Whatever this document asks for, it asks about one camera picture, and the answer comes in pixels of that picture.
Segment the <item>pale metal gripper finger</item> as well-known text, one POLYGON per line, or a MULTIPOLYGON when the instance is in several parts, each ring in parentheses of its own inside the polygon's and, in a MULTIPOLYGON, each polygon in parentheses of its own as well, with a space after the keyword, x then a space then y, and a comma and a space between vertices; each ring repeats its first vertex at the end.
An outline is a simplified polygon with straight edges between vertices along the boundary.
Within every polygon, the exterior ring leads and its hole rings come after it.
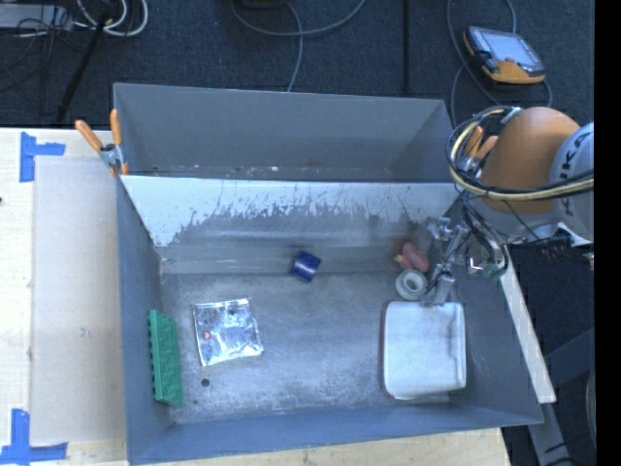
POLYGON ((419 298, 419 302, 424 306, 432 306, 436 304, 436 289, 438 278, 441 275, 440 270, 435 270, 434 274, 429 278, 427 287, 424 293, 419 298))
POLYGON ((432 294, 432 305, 443 306, 449 301, 450 293, 455 284, 451 274, 440 274, 436 280, 432 294))

